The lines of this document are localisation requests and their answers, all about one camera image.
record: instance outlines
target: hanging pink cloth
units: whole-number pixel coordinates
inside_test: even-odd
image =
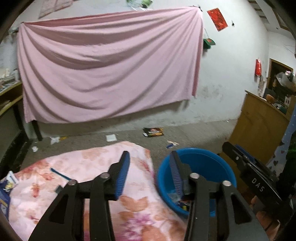
[[[23,23],[25,120],[92,121],[190,99],[202,34],[197,7]]]

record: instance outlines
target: blue plastic basin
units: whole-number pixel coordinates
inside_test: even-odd
[[[192,172],[202,175],[208,181],[222,182],[228,180],[235,187],[237,186],[237,181],[231,167],[215,153],[199,148],[179,149],[177,150],[177,153],[183,163],[189,164]],[[168,196],[168,193],[175,192],[175,186],[169,165],[169,156],[163,160],[159,167],[156,182],[159,194],[164,202],[178,215],[187,218],[189,212],[174,204]],[[214,200],[210,201],[210,216],[215,216]]]

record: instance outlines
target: wooden cabinet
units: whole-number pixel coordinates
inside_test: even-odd
[[[246,91],[240,117],[229,142],[239,144],[252,156],[266,164],[286,131],[291,115],[285,115],[263,98]],[[220,156],[232,167],[237,189],[243,193],[247,186],[239,178],[236,164],[224,153]]]

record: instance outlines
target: wooden door frame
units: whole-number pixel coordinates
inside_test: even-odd
[[[267,84],[266,84],[266,87],[267,87],[267,88],[268,88],[268,86],[269,86],[269,81],[270,81],[271,64],[272,64],[272,62],[274,62],[274,63],[276,63],[276,64],[279,64],[279,65],[281,65],[281,66],[283,66],[283,67],[285,67],[285,68],[287,68],[287,69],[290,69],[290,71],[293,72],[293,68],[291,68],[290,66],[287,66],[287,65],[285,65],[285,64],[283,64],[283,63],[281,63],[281,62],[279,62],[279,61],[277,61],[277,60],[275,60],[275,59],[270,58],[270,59],[269,59],[268,78],[267,78]]]

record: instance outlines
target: doorway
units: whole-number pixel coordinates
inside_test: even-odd
[[[268,82],[267,82],[267,88],[272,89],[272,84],[276,80],[276,75],[280,72],[286,72],[291,71],[293,72],[293,69],[281,62],[278,62],[274,59],[269,59],[269,72],[268,72]]]
[[[269,72],[268,72],[268,82],[267,82],[267,88],[271,90],[272,96],[279,100],[280,102],[284,103],[285,97],[290,95],[295,95],[295,93],[286,88],[281,86],[281,84],[278,82],[276,75],[281,72],[291,71],[293,72],[293,68],[278,62],[274,59],[269,59]]]

